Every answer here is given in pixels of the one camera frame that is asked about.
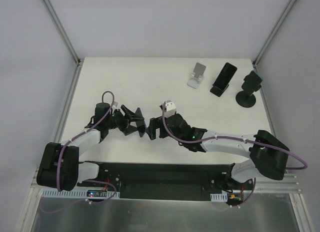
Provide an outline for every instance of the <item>silver metal panel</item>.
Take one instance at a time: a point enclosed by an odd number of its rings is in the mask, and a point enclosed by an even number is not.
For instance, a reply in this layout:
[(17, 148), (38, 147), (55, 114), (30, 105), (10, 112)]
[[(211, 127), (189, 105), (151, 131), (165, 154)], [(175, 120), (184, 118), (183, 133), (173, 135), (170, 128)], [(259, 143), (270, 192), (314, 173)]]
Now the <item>silver metal panel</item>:
[(310, 223), (311, 220), (306, 210), (303, 195), (291, 194), (290, 198), (300, 232), (315, 232), (313, 224)]
[[(53, 211), (74, 199), (42, 198)], [(37, 214), (33, 232), (298, 232), (289, 195), (255, 194), (240, 209), (224, 203), (111, 200), (79, 202), (56, 214)]]
[(38, 205), (41, 198), (41, 188), (31, 188), (29, 190), (28, 197), (26, 199), (21, 219), (18, 223), (18, 232), (30, 232), (32, 231), (33, 224), (35, 222), (35, 216), (37, 213)]
[(300, 194), (302, 190), (295, 174), (285, 174), (282, 181), (258, 177), (256, 179), (255, 193)]

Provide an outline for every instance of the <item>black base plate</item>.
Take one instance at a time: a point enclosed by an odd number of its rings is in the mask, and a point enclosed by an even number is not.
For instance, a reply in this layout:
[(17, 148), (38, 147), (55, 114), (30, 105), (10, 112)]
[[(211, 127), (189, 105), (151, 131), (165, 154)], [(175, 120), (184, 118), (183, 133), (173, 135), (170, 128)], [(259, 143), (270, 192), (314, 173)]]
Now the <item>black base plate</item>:
[[(230, 165), (98, 164), (96, 180), (109, 179), (120, 192), (120, 198), (145, 200), (210, 201), (210, 194), (222, 192), (216, 181), (230, 169)], [(242, 185), (245, 190), (253, 188), (249, 182)], [(78, 186), (102, 187), (88, 182)], [(231, 189), (241, 190), (241, 184)]]
[(245, 108), (253, 107), (257, 101), (253, 94), (248, 96), (244, 91), (238, 92), (235, 100), (240, 106)]

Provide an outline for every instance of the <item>metal frame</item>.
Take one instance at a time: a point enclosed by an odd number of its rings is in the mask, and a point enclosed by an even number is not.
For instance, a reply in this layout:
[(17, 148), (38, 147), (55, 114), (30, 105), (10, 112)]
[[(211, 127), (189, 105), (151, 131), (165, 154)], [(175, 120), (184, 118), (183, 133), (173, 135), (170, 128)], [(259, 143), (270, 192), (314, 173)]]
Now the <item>metal frame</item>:
[[(72, 98), (75, 93), (77, 82), (78, 82), (78, 79), (80, 76), (83, 60), (81, 60), (78, 57), (64, 27), (62, 26), (62, 23), (57, 15), (53, 5), (52, 5), (52, 3), (50, 2), (50, 0), (42, 0), (42, 2), (44, 3), (44, 6), (46, 7), (48, 14), (51, 17), (52, 22), (54, 23), (59, 35), (61, 36), (61, 38), (65, 44), (65, 46), (67, 47), (68, 52), (70, 53), (70, 55), (72, 56), (73, 60), (75, 61), (76, 65), (77, 65), (75, 72), (73, 74), (71, 84), (69, 86), (69, 90), (68, 90), (66, 98), (64, 100), (63, 110), (62, 110), (61, 115), (59, 117), (58, 124), (57, 124), (55, 134), (53, 137), (53, 141), (58, 142), (58, 141), (60, 141), (60, 139), (62, 137), (63, 130), (64, 130), (64, 127), (65, 127), (65, 124), (66, 124), (66, 121), (68, 118), (69, 109), (70, 109)], [(263, 58), (265, 52), (267, 51), (267, 49), (269, 48), (269, 46), (273, 42), (273, 40), (274, 40), (275, 36), (277, 35), (277, 33), (279, 32), (281, 26), (283, 25), (287, 16), (289, 15), (289, 13), (291, 12), (291, 10), (293, 9), (293, 7), (296, 5), (297, 2), (298, 2), (298, 0), (289, 0), (288, 3), (286, 4), (280, 17), (276, 21), (274, 27), (272, 28), (270, 34), (268, 35), (266, 41), (264, 42), (262, 48), (260, 49), (257, 57), (253, 61), (254, 68), (257, 67), (257, 64)], [(268, 118), (269, 125), (271, 128), (271, 132), (272, 132), (272, 134), (275, 135), (275, 130), (274, 130), (274, 127), (272, 124), (272, 120), (271, 120), (270, 112), (269, 112), (269, 107), (268, 107), (267, 100), (265, 98), (265, 93), (264, 93), (263, 88), (260, 91), (260, 93), (262, 95), (262, 100), (263, 100), (263, 104), (264, 104), (264, 107), (266, 110), (266, 114), (267, 114), (267, 118)], [(37, 184), (37, 182), (36, 182), (37, 172), (38, 172), (38, 170), (36, 170), (36, 172), (35, 172), (35, 177), (33, 178), (31, 189), (29, 191), (29, 195), (28, 195), (26, 204), (25, 204), (23, 212), (22, 212), (22, 217), (21, 217), (19, 224), (18, 224), (18, 231), (20, 231), (20, 232), (31, 231), (33, 222), (35, 220), (36, 211), (38, 208), (40, 197), (42, 195), (43, 190), (46, 189), (46, 188), (41, 187)], [(313, 228), (313, 225), (311, 223), (310, 216), (308, 214), (303, 195), (301, 194), (302, 191), (300, 189), (300, 185), (297, 181), (296, 175), (286, 174), (283, 181), (280, 181), (280, 182), (272, 181), (272, 180), (269, 180), (268, 178), (259, 178), (257, 180), (255, 192), (256, 193), (289, 193), (290, 198), (291, 198), (291, 202), (292, 202), (292, 206), (293, 206), (293, 210), (294, 210), (300, 231), (301, 232), (314, 232), (315, 231), (315, 229)]]
[(66, 48), (68, 49), (70, 55), (73, 57), (75, 63), (78, 65), (80, 62), (80, 59), (74, 49), (74, 47), (72, 46), (70, 39), (64, 29), (64, 27), (62, 26), (62, 23), (52, 5), (52, 3), (50, 2), (50, 0), (42, 0), (45, 8), (48, 11), (48, 14), (50, 16), (50, 18), (52, 19), (52, 22), (54, 23), (54, 26), (56, 27), (56, 30), (58, 31), (62, 41), (64, 42)]
[(253, 65), (256, 67), (258, 63), (261, 61), (262, 57), (264, 56), (265, 52), (273, 42), (275, 36), (279, 32), (281, 26), (283, 25), (284, 21), (286, 20), (289, 13), (292, 11), (293, 7), (296, 5), (298, 0), (289, 0), (288, 3), (285, 5), (280, 17), (276, 21), (275, 25), (273, 26), (271, 32), (269, 33), (266, 41), (264, 42), (262, 48), (260, 49), (258, 55), (256, 56), (255, 60), (253, 61)]

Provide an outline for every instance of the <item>white tabletop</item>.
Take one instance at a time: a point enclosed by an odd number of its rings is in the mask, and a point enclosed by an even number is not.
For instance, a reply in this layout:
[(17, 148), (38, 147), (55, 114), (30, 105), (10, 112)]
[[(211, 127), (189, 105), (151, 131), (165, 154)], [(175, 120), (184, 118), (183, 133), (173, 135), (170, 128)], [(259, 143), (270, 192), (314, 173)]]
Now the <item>white tabletop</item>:
[[(187, 81), (199, 62), (206, 66), (204, 80), (198, 89), (187, 86)], [(229, 88), (219, 98), (210, 93), (212, 84), (226, 62), (237, 67)], [(146, 125), (152, 117), (161, 116), (159, 106), (171, 100), (187, 123), (228, 134), (255, 134), (259, 129), (270, 131), (267, 115), (259, 92), (256, 104), (242, 108), (235, 96), (241, 91), (244, 77), (253, 69), (249, 59), (211, 58), (104, 58), (86, 57), (66, 121), (62, 140), (81, 132), (94, 115), (104, 91), (115, 94), (118, 107), (124, 104), (131, 111), (140, 107)], [(111, 102), (106, 95), (105, 102)], [(80, 161), (167, 164), (231, 164), (246, 158), (221, 152), (191, 152), (167, 137), (151, 141), (138, 132), (125, 136), (119, 129), (93, 146)]]

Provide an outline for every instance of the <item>gray wall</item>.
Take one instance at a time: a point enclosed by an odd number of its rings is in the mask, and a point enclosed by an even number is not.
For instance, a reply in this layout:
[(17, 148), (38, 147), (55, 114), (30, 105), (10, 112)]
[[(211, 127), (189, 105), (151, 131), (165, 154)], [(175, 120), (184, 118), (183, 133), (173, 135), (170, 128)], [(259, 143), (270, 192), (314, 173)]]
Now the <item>gray wall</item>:
[(256, 57), (288, 0), (51, 0), (79, 57)]
[(320, 231), (320, 0), (298, 1), (258, 71), (277, 136), (309, 164), (298, 177)]
[(15, 231), (75, 65), (40, 0), (0, 0), (0, 231)]

